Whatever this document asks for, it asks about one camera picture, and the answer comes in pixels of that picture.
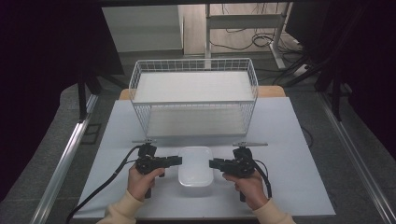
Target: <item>controller handle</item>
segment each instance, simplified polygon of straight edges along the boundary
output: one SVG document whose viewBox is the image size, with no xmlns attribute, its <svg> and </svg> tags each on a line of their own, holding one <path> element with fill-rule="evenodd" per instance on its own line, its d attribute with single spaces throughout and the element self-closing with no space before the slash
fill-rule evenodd
<svg viewBox="0 0 396 224">
<path fill-rule="evenodd" d="M 239 201 L 241 201 L 242 203 L 245 203 L 247 201 L 247 197 L 242 192 L 239 192 Z"/>
<path fill-rule="evenodd" d="M 147 198 L 151 198 L 151 188 L 149 188 L 148 191 L 146 191 L 145 199 Z"/>
<path fill-rule="evenodd" d="M 148 191 L 146 191 L 145 199 L 147 199 L 147 198 L 151 198 L 151 188 L 148 188 Z"/>
</svg>

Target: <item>white shelf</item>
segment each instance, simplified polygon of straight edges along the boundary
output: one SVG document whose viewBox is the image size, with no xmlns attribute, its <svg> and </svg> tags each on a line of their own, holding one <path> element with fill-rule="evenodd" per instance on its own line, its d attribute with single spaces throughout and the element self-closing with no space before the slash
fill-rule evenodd
<svg viewBox="0 0 396 224">
<path fill-rule="evenodd" d="M 134 96 L 140 103 L 254 101 L 247 71 L 142 73 Z"/>
</svg>

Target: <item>white wire basket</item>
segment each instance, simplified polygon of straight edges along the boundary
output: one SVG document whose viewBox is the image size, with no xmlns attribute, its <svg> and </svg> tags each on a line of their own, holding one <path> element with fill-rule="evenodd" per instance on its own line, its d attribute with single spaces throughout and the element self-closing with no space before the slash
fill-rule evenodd
<svg viewBox="0 0 396 224">
<path fill-rule="evenodd" d="M 258 95 L 250 59 L 138 61 L 129 86 L 146 137 L 246 135 Z"/>
</svg>

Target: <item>sleeve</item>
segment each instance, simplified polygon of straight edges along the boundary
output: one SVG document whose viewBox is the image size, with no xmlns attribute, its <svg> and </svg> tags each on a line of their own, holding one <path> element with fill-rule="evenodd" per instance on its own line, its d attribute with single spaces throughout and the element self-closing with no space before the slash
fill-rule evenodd
<svg viewBox="0 0 396 224">
<path fill-rule="evenodd" d="M 105 217 L 97 224 L 135 224 L 134 214 L 142 205 L 142 202 L 135 199 L 126 190 L 124 196 L 118 202 L 107 207 Z"/>
<path fill-rule="evenodd" d="M 272 199 L 263 207 L 254 210 L 253 214 L 261 224 L 295 224 L 291 215 L 280 211 Z"/>
</svg>

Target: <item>human hand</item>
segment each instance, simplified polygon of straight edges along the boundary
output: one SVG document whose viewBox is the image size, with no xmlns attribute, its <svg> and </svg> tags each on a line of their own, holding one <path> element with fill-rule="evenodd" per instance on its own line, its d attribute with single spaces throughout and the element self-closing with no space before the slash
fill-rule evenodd
<svg viewBox="0 0 396 224">
<path fill-rule="evenodd" d="M 235 183 L 235 189 L 245 195 L 247 206 L 252 210 L 259 209 L 268 203 L 268 198 L 263 191 L 262 177 L 257 170 L 248 178 L 240 178 L 225 173 L 223 177 Z"/>
<path fill-rule="evenodd" d="M 129 169 L 128 192 L 138 201 L 143 202 L 148 189 L 153 188 L 155 185 L 155 177 L 164 172 L 164 168 L 158 168 L 147 175 L 141 175 L 133 165 Z"/>
</svg>

